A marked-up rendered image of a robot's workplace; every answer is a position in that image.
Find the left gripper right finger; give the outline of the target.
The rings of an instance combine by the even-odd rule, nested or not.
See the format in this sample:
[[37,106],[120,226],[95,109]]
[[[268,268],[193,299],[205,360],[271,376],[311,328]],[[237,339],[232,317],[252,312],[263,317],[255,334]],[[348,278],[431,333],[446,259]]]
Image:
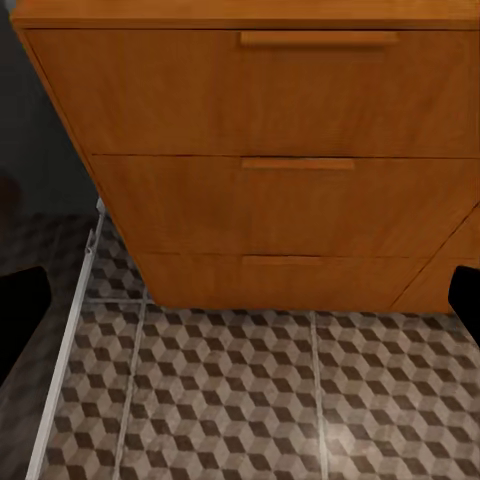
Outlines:
[[448,300],[453,312],[480,347],[480,269],[458,266],[450,284]]

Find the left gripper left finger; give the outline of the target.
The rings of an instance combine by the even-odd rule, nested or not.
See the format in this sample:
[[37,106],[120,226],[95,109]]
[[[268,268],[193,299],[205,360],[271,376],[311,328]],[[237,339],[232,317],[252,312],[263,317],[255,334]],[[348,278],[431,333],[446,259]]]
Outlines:
[[51,304],[42,266],[0,278],[0,387]]

